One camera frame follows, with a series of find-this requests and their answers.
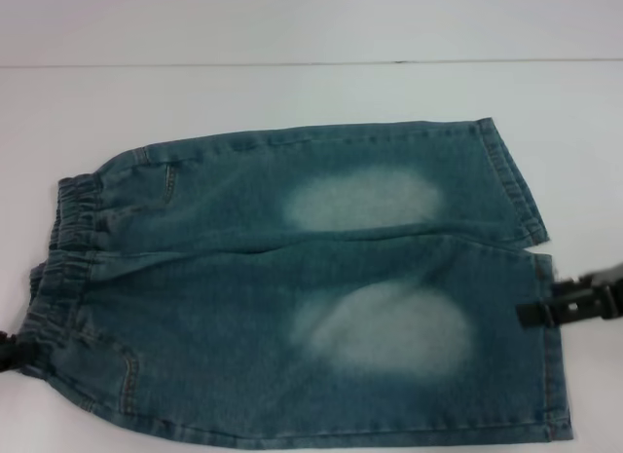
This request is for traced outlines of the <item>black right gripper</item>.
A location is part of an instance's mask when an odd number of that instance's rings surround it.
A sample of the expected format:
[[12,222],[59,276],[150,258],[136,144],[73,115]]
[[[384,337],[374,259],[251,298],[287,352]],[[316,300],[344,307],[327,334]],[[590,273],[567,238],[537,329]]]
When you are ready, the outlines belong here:
[[[559,299],[590,288],[591,297]],[[623,262],[576,279],[555,282],[552,297],[557,300],[518,305],[520,325],[551,328],[594,318],[623,318]]]

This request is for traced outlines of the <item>blue denim shorts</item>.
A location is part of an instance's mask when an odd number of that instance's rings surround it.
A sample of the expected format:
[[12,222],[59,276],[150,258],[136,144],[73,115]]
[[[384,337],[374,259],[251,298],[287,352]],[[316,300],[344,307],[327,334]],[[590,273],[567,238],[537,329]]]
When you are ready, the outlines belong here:
[[239,449],[569,440],[548,234],[489,119],[153,144],[60,181],[23,374]]

